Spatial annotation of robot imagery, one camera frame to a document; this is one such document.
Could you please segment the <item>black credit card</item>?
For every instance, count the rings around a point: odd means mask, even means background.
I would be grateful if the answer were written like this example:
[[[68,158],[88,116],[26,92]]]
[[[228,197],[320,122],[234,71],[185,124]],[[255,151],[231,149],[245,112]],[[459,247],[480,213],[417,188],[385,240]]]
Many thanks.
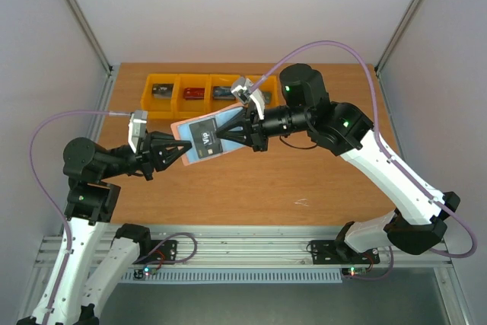
[[[189,124],[193,146],[199,160],[210,158],[223,152],[221,140],[216,136],[216,119],[199,119]]]

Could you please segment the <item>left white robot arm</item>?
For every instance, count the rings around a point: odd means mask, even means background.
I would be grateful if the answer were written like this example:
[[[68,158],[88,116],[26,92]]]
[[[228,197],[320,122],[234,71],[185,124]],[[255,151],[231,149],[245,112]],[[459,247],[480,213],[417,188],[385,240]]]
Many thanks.
[[[88,138],[71,140],[63,152],[68,178],[64,234],[49,281],[32,314],[20,324],[98,324],[122,274],[149,260],[156,251],[149,228],[124,224],[108,254],[90,271],[94,254],[110,224],[120,188],[107,183],[121,175],[152,180],[192,147],[162,132],[144,132],[136,148],[107,150]]]

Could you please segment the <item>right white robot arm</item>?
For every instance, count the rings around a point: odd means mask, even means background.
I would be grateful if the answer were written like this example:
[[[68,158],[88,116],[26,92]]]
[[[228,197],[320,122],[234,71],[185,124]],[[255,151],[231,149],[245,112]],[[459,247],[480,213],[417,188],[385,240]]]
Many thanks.
[[[323,76],[306,64],[279,75],[286,104],[259,114],[255,103],[218,127],[219,139],[266,151],[271,137],[305,131],[312,142],[359,169],[396,206],[369,221],[347,223],[334,241],[342,262],[376,247],[394,246],[419,255],[434,248],[446,220],[460,204],[456,193],[429,186],[374,133],[372,121],[355,105],[330,100]]]

